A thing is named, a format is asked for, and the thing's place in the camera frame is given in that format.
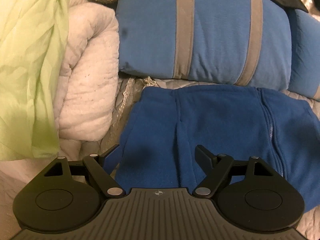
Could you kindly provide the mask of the blue fleece zip jacket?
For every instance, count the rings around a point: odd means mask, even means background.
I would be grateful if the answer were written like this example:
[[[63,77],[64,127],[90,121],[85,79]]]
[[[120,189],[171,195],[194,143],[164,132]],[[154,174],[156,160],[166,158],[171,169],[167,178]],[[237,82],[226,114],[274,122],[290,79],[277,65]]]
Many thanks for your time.
[[[308,102],[266,88],[145,88],[103,168],[126,191],[193,190],[204,178],[197,145],[236,160],[260,157],[303,196],[306,210],[319,204],[319,119]]]

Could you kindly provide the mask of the blue pillow near teddy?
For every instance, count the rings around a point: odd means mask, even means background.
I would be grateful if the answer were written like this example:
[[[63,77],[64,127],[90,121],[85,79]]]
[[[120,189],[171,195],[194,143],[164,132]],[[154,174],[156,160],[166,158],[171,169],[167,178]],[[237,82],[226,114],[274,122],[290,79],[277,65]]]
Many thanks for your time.
[[[289,91],[319,100],[319,21],[301,10],[287,12],[292,41]]]

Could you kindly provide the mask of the white fluffy blanket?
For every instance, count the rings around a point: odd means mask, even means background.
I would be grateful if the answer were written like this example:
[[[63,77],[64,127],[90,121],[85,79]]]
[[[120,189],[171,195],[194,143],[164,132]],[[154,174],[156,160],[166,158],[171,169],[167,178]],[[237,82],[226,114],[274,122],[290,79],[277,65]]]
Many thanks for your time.
[[[69,32],[54,99],[61,155],[79,158],[83,142],[97,142],[111,126],[119,64],[113,9],[70,0]]]

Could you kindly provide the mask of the blue pillow near green sheet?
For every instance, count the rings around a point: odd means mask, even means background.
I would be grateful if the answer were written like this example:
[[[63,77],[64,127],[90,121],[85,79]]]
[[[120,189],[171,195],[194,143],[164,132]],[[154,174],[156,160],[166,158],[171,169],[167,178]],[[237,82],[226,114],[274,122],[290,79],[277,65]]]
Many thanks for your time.
[[[135,76],[287,89],[291,31],[271,0],[119,0],[119,68]]]

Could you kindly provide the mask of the green sheet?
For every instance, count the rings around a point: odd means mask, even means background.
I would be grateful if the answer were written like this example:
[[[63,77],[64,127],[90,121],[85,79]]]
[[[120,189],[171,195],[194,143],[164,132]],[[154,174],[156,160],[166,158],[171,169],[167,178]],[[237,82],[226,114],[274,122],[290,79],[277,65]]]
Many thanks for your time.
[[[69,0],[1,0],[1,160],[59,150],[53,100]]]

